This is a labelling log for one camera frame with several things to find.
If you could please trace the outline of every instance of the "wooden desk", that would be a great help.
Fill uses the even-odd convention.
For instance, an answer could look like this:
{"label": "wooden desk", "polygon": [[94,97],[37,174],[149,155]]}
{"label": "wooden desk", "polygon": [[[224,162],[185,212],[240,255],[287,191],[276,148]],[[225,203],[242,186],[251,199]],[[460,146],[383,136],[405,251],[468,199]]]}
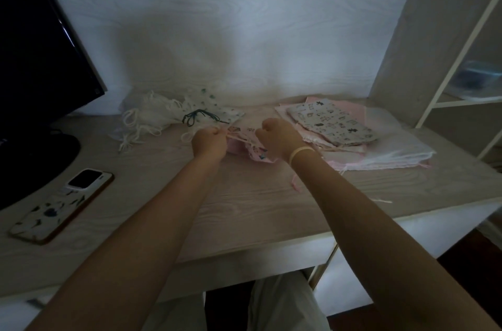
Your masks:
{"label": "wooden desk", "polygon": [[[242,123],[257,126],[272,107],[245,108]],[[54,292],[79,264],[191,159],[180,141],[185,127],[119,154],[106,136],[113,117],[73,117],[58,126],[76,135],[82,151],[53,182],[6,208],[0,216],[0,297],[33,298]],[[432,168],[348,171],[345,177],[393,218],[422,216],[466,204],[502,202],[502,176],[429,131],[411,130],[437,151]],[[45,246],[7,237],[6,231],[34,205],[81,169],[113,172],[116,180],[66,229]],[[228,155],[219,179],[196,218],[160,300],[324,264],[335,246],[329,227],[310,194],[291,188],[285,163],[259,163]]]}

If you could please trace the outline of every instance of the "dark green string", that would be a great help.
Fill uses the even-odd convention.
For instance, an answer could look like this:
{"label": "dark green string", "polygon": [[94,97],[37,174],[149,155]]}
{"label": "dark green string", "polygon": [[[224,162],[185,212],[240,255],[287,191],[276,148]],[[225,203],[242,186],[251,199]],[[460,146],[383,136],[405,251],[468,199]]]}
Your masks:
{"label": "dark green string", "polygon": [[213,120],[215,120],[217,122],[222,122],[224,124],[228,124],[228,122],[222,121],[216,114],[208,112],[204,109],[197,109],[197,110],[194,110],[192,113],[185,114],[185,116],[183,116],[182,122],[185,123],[185,120],[187,120],[187,126],[188,127],[193,126],[195,124],[195,117],[197,117],[198,113],[202,113],[202,114],[204,114],[204,116],[207,115],[208,117],[211,117]]}

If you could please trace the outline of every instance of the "right hand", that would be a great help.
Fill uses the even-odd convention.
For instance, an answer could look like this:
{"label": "right hand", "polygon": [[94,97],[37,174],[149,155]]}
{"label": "right hand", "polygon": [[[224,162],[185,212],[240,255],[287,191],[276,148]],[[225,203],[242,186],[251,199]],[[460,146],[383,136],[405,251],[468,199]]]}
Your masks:
{"label": "right hand", "polygon": [[261,123],[261,127],[262,129],[256,130],[256,137],[273,157],[287,162],[293,151],[306,146],[300,133],[282,118],[267,118]]}

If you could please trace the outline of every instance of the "white pants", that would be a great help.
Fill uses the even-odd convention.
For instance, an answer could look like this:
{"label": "white pants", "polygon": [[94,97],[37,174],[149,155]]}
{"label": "white pants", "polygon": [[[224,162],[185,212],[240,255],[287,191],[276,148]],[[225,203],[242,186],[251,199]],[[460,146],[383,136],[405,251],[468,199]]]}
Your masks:
{"label": "white pants", "polygon": [[[142,331],[206,331],[202,295],[158,303]],[[303,274],[299,271],[255,282],[248,308],[248,331],[329,331]]]}

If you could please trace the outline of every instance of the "white wall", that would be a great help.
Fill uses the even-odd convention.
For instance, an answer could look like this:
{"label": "white wall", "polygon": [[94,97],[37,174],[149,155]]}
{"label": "white wall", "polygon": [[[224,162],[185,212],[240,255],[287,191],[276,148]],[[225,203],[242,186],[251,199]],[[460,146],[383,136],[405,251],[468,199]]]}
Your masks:
{"label": "white wall", "polygon": [[209,87],[233,105],[366,97],[405,0],[59,0],[115,113],[130,87]]}

